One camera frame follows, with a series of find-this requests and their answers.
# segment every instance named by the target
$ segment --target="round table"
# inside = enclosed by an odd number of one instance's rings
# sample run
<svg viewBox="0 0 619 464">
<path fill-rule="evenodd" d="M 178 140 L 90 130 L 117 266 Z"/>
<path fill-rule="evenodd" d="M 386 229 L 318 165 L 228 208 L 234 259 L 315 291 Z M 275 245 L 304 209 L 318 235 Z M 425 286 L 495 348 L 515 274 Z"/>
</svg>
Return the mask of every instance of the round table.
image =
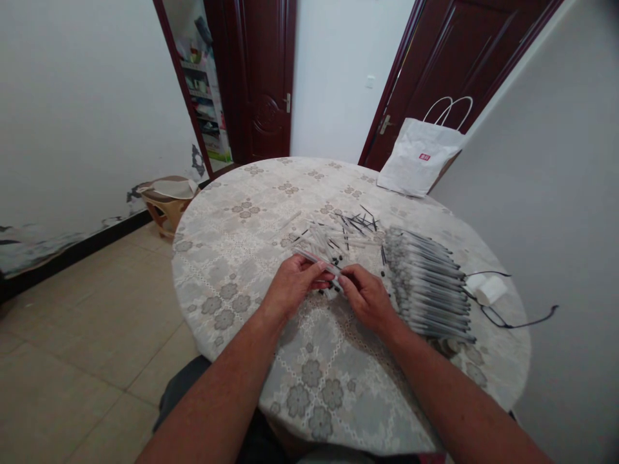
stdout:
<svg viewBox="0 0 619 464">
<path fill-rule="evenodd" d="M 216 359 L 258 308 L 294 233 L 310 215 L 336 223 L 336 213 L 363 213 L 434 238 L 467 273 L 503 271 L 475 231 L 431 198 L 406 197 L 376 185 L 378 173 L 314 158 L 280 158 L 235 169 L 211 182 L 190 204 L 174 240 L 174 284 L 198 349 Z M 379 273 L 379 247 L 351 259 Z M 493 307 L 510 324 L 526 322 L 520 297 Z M 451 361 L 505 410 L 521 395 L 531 355 L 528 329 L 495 327 L 473 304 L 477 343 Z M 378 338 L 341 296 L 312 292 L 286 326 L 259 402 L 293 434 L 367 450 L 401 454 L 440 450 L 406 380 Z"/>
</svg>

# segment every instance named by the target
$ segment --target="hand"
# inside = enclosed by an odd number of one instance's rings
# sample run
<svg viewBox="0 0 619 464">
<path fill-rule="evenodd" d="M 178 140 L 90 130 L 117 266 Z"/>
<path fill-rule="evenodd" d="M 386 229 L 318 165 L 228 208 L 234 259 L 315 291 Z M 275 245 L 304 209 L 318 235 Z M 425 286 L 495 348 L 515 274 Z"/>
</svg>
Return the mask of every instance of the hand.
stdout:
<svg viewBox="0 0 619 464">
<path fill-rule="evenodd" d="M 324 261 L 313 264 L 303 256 L 291 256 L 279 266 L 262 306 L 290 319 L 310 290 L 329 288 L 329 282 L 325 281 L 335 276 L 325 272 L 326 267 Z"/>
<path fill-rule="evenodd" d="M 357 318 L 368 329 L 383 337 L 398 321 L 382 280 L 358 264 L 342 269 L 338 279 Z"/>
</svg>

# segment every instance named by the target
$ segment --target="white cloth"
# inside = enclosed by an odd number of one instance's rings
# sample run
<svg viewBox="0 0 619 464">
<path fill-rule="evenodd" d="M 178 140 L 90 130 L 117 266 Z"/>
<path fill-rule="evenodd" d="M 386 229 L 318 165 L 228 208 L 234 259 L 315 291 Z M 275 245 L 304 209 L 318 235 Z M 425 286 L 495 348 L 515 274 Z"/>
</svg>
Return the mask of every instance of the white cloth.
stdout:
<svg viewBox="0 0 619 464">
<path fill-rule="evenodd" d="M 156 180 L 149 187 L 140 187 L 137 191 L 152 190 L 164 197 L 178 198 L 180 200 L 191 200 L 198 190 L 198 184 L 191 179 L 185 180 Z"/>
</svg>

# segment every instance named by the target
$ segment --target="plastic stool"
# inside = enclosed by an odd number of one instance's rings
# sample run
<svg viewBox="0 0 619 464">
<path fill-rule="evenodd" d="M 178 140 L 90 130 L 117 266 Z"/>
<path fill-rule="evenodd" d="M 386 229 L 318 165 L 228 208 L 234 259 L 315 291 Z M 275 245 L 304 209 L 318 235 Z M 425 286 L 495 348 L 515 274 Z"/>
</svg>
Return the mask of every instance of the plastic stool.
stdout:
<svg viewBox="0 0 619 464">
<path fill-rule="evenodd" d="M 181 176 L 161 177 L 159 179 L 153 180 L 152 182 L 142 184 L 140 187 L 150 187 L 154 182 L 157 182 L 158 180 L 187 180 L 187 178 Z M 157 193 L 154 190 L 143 191 L 141 195 L 144 203 L 146 203 L 148 212 L 153 218 L 153 221 L 155 221 L 155 224 L 157 224 L 159 236 L 173 238 L 177 227 L 179 227 L 181 216 L 189 206 L 189 203 L 192 202 L 193 198 L 188 200 L 170 198 L 160 193 Z M 164 223 L 166 221 L 169 224 L 168 229 L 164 227 Z"/>
</svg>

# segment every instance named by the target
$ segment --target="wooden door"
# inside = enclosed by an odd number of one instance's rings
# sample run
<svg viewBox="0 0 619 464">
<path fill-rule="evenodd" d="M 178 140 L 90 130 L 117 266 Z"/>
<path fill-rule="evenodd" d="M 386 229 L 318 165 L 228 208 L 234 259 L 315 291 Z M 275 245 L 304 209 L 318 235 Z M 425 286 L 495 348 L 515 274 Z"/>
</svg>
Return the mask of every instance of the wooden door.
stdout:
<svg viewBox="0 0 619 464">
<path fill-rule="evenodd" d="M 206 15 L 211 24 L 211 2 Z M 231 140 L 235 162 L 243 164 L 290 155 L 292 82 L 297 0 L 222 0 L 226 30 L 212 27 L 219 74 L 217 34 L 225 34 L 229 71 L 226 93 L 234 94 L 233 116 L 242 140 Z"/>
<path fill-rule="evenodd" d="M 418 0 L 402 64 L 386 87 L 359 164 L 380 171 L 404 119 L 422 120 L 443 97 L 471 97 L 460 131 L 474 123 L 561 0 Z M 435 122 L 449 102 L 427 116 Z M 453 107 L 445 126 L 458 128 L 468 102 Z"/>
</svg>

